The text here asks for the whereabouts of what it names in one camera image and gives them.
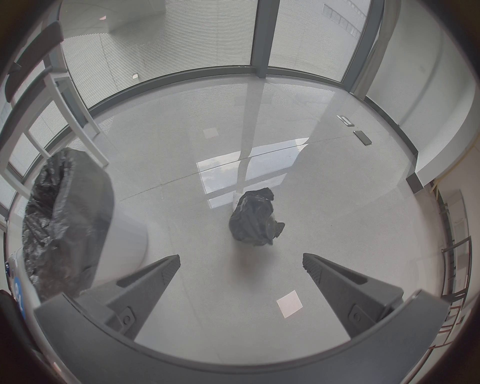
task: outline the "trash bag liner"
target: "trash bag liner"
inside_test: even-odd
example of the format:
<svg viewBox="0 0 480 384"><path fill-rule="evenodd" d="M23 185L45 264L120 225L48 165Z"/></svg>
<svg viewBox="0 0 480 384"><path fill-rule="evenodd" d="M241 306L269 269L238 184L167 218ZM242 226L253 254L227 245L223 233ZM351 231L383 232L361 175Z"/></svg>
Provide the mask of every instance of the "trash bag liner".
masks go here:
<svg viewBox="0 0 480 384"><path fill-rule="evenodd" d="M285 227L275 221L272 201L270 188L245 192L228 222L233 238L252 245L272 245Z"/></svg>
<svg viewBox="0 0 480 384"><path fill-rule="evenodd" d="M87 153L64 148L43 166L25 209L25 269L41 301L91 286L112 219L108 174Z"/></svg>

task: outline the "chair backrest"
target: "chair backrest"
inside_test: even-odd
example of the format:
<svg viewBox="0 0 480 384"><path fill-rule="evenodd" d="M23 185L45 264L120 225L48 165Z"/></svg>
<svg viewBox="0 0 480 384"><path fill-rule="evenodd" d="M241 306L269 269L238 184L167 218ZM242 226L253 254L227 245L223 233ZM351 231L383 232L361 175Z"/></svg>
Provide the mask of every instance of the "chair backrest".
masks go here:
<svg viewBox="0 0 480 384"><path fill-rule="evenodd" d="M15 92L22 85L30 72L63 41L63 31L58 21L47 26L25 48L17 64L20 69L11 73L5 82L5 98L10 103Z"/></svg>

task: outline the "chair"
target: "chair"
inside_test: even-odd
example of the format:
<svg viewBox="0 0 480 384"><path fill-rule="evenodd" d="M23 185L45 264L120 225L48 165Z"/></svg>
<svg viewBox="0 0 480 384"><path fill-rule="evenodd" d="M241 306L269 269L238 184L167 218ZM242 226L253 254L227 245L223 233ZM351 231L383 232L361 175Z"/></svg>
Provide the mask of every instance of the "chair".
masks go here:
<svg viewBox="0 0 480 384"><path fill-rule="evenodd" d="M56 21L48 25L26 47L17 62L12 65L5 83L5 97L7 102L11 104L12 111L5 122L3 130L0 132L0 175L2 175L19 194L26 198L30 197L30 190L9 171L8 163L22 133L25 134L43 158L48 159L50 157L50 154L35 140L29 130L52 100L57 105L72 131L80 138L85 147L103 166L108 164L107 158L86 135L61 95L66 88L70 89L75 103L87 121L92 125L96 133L101 132L78 94L66 65L61 65L60 68L52 66L45 68L31 82L18 101L14 100L14 95L24 80L51 51L57 49L63 60L60 47L62 41L63 32L60 23Z"/></svg>

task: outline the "gray tile floor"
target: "gray tile floor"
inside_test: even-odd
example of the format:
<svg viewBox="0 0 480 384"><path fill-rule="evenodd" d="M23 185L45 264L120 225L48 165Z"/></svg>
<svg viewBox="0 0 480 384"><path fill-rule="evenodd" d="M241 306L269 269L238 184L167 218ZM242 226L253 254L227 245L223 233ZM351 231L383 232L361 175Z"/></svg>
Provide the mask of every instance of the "gray tile floor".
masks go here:
<svg viewBox="0 0 480 384"><path fill-rule="evenodd" d="M148 227L143 265L176 253L182 263L138 343L254 364L347 341L302 268L303 252L398 285L405 299L419 288L440 294L436 202L411 193L411 153L345 91L287 78L211 78L144 94L97 120L105 134L95 142L111 161L118 204ZM253 248L233 240L228 219L234 192L264 186L286 226L273 246ZM284 318L276 301L293 290L303 308Z"/></svg>

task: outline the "blue label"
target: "blue label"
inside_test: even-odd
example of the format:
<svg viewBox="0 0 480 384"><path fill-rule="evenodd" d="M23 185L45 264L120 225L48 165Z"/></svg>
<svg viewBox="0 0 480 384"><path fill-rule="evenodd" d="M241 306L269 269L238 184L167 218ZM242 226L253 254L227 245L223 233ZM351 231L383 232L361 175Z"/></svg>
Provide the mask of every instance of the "blue label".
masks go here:
<svg viewBox="0 0 480 384"><path fill-rule="evenodd" d="M18 307L20 308L20 312L25 319L25 309L24 309L24 296L22 293L22 285L20 284L20 279L15 276L13 279L13 294L15 295L15 299L17 300Z"/></svg>

